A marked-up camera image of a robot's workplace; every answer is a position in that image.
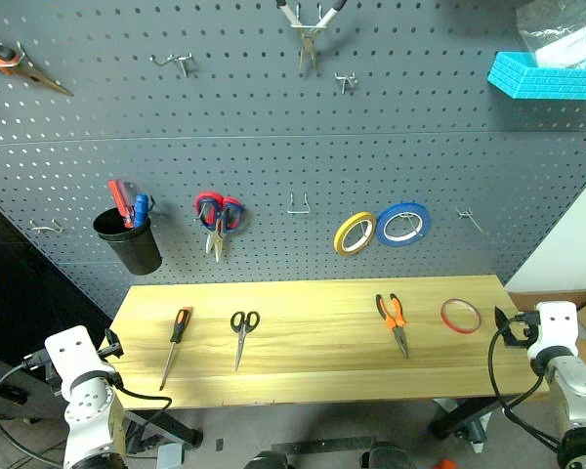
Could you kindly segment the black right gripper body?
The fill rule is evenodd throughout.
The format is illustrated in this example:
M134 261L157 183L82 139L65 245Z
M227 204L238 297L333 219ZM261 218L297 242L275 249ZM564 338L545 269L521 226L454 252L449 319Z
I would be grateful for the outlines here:
M536 311L528 311L524 313L518 313L509 319L509 327L506 332L512 332L518 339L517 348L529 348L536 342L540 325L540 315ZM513 324L518 324L522 328L522 336L518 337L512 329Z

